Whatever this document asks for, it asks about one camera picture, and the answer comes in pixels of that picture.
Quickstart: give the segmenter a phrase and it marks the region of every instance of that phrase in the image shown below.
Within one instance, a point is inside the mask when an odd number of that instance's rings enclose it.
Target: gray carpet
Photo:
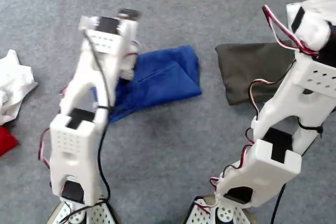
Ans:
[[[140,10],[138,39],[145,51],[191,44],[200,58],[202,96],[112,124],[102,153],[110,202],[123,223],[176,224],[195,195],[211,192],[208,178],[239,159],[254,116],[249,104],[228,105],[215,46],[274,41],[262,5],[285,22],[285,5],[296,1],[302,0],[0,0],[0,55],[16,49],[39,83],[10,124],[21,146],[0,158],[0,223],[45,223],[59,202],[49,171],[37,161],[38,142],[58,111],[58,91],[75,70],[81,15]],[[290,131],[294,126],[293,119],[279,125]],[[334,126],[332,115],[323,138],[304,157],[302,174],[289,183],[276,223],[334,223]],[[253,210],[258,223],[269,223],[274,203]]]

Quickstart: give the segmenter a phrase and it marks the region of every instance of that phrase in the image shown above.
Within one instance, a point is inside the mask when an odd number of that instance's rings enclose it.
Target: blue cloth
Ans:
[[[134,79],[120,79],[110,122],[137,110],[202,94],[198,58],[191,46],[147,52],[138,56]]]

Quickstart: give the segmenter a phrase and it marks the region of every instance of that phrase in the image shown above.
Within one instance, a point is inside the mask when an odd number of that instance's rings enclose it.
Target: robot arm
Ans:
[[[77,206],[72,210],[94,206],[101,196],[97,133],[108,123],[119,77],[133,78],[139,16],[137,11],[123,9],[115,18],[81,19],[79,29],[85,38],[77,69],[60,102],[60,112],[50,124],[52,192]],[[76,108],[92,87],[97,93],[96,112]]]
[[[253,119],[254,144],[218,178],[219,205],[259,207],[278,194],[300,173],[302,154],[336,106],[335,26],[300,9],[292,29],[303,48],[295,52],[295,61],[274,97]],[[289,116],[299,119],[293,136],[272,127]]]

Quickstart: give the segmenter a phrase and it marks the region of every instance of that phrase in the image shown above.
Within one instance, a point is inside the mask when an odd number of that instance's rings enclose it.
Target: white wire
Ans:
[[[291,50],[294,50],[294,51],[303,51],[309,55],[314,55],[316,57],[318,57],[318,52],[315,52],[309,48],[307,48],[305,45],[303,45],[300,41],[300,39],[294,34],[292,33],[283,23],[281,23],[278,18],[274,15],[274,13],[270,10],[270,8],[267,6],[267,5],[264,5],[264,8],[267,10],[267,13],[265,14],[266,15],[266,20],[273,32],[273,35],[277,41],[277,43],[284,47],[284,48],[287,48],[287,49],[291,49]],[[274,26],[273,26],[273,22],[280,27],[280,29],[282,29],[282,31],[290,38],[292,39],[295,44],[298,46],[298,48],[295,48],[295,47],[290,47],[290,46],[287,46],[285,45],[282,41],[280,41],[279,37],[277,36],[276,32],[275,32],[275,29],[274,29]]]
[[[204,208],[212,208],[212,207],[216,207],[218,205],[218,201],[216,201],[216,203],[213,204],[213,205],[202,205],[201,203],[198,203],[196,201],[194,201],[194,203],[195,203],[195,205],[200,205],[200,206],[202,206]]]
[[[271,11],[271,9],[267,5],[264,5],[264,7],[267,9],[267,11],[269,12],[269,15],[272,17],[271,20],[274,21],[275,23],[277,23],[277,25],[280,26],[285,31],[285,33],[290,34],[294,38],[294,41],[297,45],[304,48],[304,46],[301,44],[300,40],[283,23],[281,23],[278,20],[278,18],[274,15],[274,13]]]
[[[277,36],[277,33],[275,32],[275,29],[274,29],[272,20],[269,22],[269,26],[270,26],[270,28],[271,28],[271,30],[272,30],[272,33],[273,33],[273,35],[274,35],[274,37],[275,37],[275,40],[277,41],[277,43],[278,43],[280,46],[282,46],[282,47],[284,47],[284,48],[287,48],[287,49],[290,49],[290,50],[294,50],[294,51],[299,51],[299,50],[300,50],[299,48],[294,48],[294,47],[286,46],[284,43],[282,43],[282,42],[280,41],[279,37]]]

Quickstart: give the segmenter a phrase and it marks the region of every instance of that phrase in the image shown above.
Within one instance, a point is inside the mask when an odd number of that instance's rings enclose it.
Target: perforated plate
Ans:
[[[204,199],[198,199],[196,202],[206,205]],[[189,218],[185,224],[210,224],[210,215],[198,206],[194,205],[193,210],[190,212]]]
[[[70,208],[67,205],[63,204],[63,207],[61,208],[58,215],[53,220],[52,224],[59,224],[59,222],[68,214],[70,214]]]
[[[59,222],[66,216],[70,214],[70,209],[67,205],[63,205],[58,215],[52,221],[52,224],[60,224]],[[80,216],[73,215],[71,221],[73,223],[77,223],[80,220]],[[95,206],[91,210],[87,212],[87,224],[118,224],[113,214],[110,212],[109,208],[106,204],[102,204],[101,206]]]
[[[106,204],[95,206],[91,211],[90,224],[117,224]]]
[[[196,198],[196,202],[202,205],[206,205],[206,202],[203,198]],[[220,207],[213,207],[208,209],[210,214],[207,214],[200,207],[193,204],[193,208],[190,211],[190,214],[187,216],[184,224],[216,224],[216,217],[214,216],[217,212],[217,217],[223,223],[229,224],[250,224],[249,219],[246,217],[245,213],[237,207],[224,206],[221,204]]]

